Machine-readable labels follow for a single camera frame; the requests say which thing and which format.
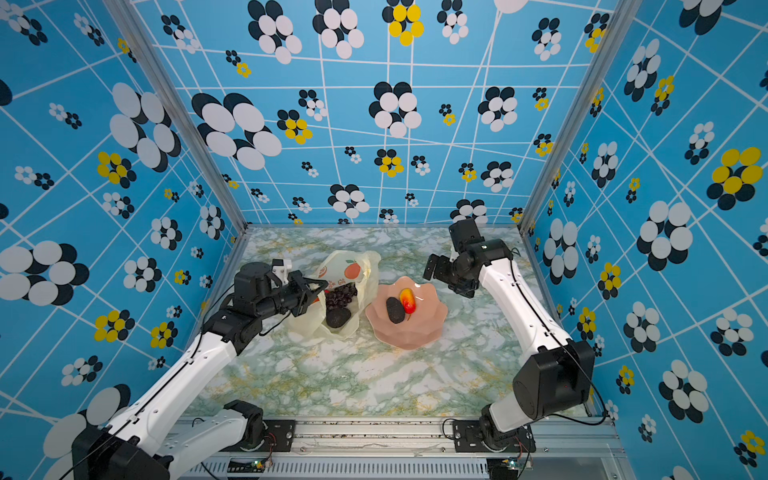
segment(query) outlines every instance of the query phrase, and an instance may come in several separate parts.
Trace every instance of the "translucent yellow plastic bag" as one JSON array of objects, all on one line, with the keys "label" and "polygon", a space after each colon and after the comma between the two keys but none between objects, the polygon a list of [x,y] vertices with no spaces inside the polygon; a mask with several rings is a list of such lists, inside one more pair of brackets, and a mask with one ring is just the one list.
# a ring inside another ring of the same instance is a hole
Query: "translucent yellow plastic bag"
[{"label": "translucent yellow plastic bag", "polygon": [[379,261],[381,255],[375,251],[351,252],[336,250],[315,270],[309,278],[326,280],[326,290],[354,282],[357,296],[347,306],[352,316],[341,328],[332,329],[326,323],[326,295],[318,295],[315,303],[310,305],[304,315],[286,319],[288,328],[299,333],[305,339],[330,338],[347,339],[360,325],[360,314],[376,298],[379,292]]}]

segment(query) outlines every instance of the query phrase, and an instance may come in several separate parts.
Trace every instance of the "green and white marble surface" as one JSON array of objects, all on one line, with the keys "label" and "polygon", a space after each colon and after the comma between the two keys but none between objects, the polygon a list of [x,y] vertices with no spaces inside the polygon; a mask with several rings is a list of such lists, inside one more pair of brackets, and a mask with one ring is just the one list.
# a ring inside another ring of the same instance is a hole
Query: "green and white marble surface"
[{"label": "green and white marble surface", "polygon": [[[483,228],[524,252],[515,228]],[[422,283],[430,253],[450,252],[447,227],[259,228],[242,263],[289,258],[309,276],[334,250],[375,250],[380,283],[410,276]],[[541,299],[531,264],[516,258]],[[193,401],[186,415],[215,415],[242,399],[274,415],[479,415],[511,391],[521,349],[491,296],[459,296],[434,281],[449,308],[442,338],[413,351],[381,343],[362,314],[346,340],[302,340],[283,326],[257,337]],[[273,324],[267,321],[265,328]]]}]

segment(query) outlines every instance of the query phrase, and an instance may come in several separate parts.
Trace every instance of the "blue wall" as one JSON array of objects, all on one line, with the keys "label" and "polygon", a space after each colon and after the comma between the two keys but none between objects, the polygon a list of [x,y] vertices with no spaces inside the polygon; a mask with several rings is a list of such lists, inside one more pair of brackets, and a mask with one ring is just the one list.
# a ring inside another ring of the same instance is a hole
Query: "blue wall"
[{"label": "blue wall", "polygon": [[[551,149],[535,141],[557,141],[615,5],[134,3],[254,223],[512,223]],[[235,122],[216,105],[238,95],[255,109]]]},{"label": "blue wall", "polygon": [[0,8],[0,477],[56,480],[90,407],[179,358],[236,233],[209,237],[219,202],[101,2]]},{"label": "blue wall", "polygon": [[525,235],[641,480],[768,478],[767,22],[646,0]]}]

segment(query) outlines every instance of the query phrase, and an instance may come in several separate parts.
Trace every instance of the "floral patterned wall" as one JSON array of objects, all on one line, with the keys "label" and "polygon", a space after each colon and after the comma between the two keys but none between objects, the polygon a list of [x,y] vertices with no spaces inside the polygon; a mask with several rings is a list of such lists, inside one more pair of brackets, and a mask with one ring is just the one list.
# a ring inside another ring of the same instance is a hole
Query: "floral patterned wall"
[{"label": "floral patterned wall", "polygon": [[645,0],[527,238],[637,478],[768,478],[768,5]]},{"label": "floral patterned wall", "polygon": [[0,478],[181,355],[236,231],[103,4],[0,0]]},{"label": "floral patterned wall", "polygon": [[517,223],[617,0],[131,2],[253,223]]}]

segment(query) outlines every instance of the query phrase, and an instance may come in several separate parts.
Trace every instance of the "black mounting plate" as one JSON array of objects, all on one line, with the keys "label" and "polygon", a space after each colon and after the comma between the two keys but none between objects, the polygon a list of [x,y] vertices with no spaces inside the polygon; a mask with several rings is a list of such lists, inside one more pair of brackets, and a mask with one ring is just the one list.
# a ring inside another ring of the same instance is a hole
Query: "black mounting plate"
[{"label": "black mounting plate", "polygon": [[[264,425],[266,426],[264,429],[264,436],[266,437],[271,433],[272,435],[275,435],[275,438],[277,439],[277,444],[272,447],[272,451],[290,452],[291,445],[293,445],[293,434],[296,431],[296,420],[264,420]],[[245,442],[238,442],[225,449],[221,449],[221,451],[243,453],[241,447],[246,450],[252,448],[252,446],[246,445]],[[269,450],[270,443],[265,439],[259,448],[253,450],[253,452],[268,452]]]},{"label": "black mounting plate", "polygon": [[[533,432],[531,432],[531,426],[521,427],[517,429],[517,438],[523,447],[523,452],[535,452],[536,441],[533,438]],[[456,448],[457,453],[474,453],[474,452],[495,452],[485,446],[482,441],[483,436],[480,431],[480,421],[478,420],[455,420],[453,422],[453,445]],[[511,437],[507,448],[502,450],[504,453],[519,453],[520,444]]]}]

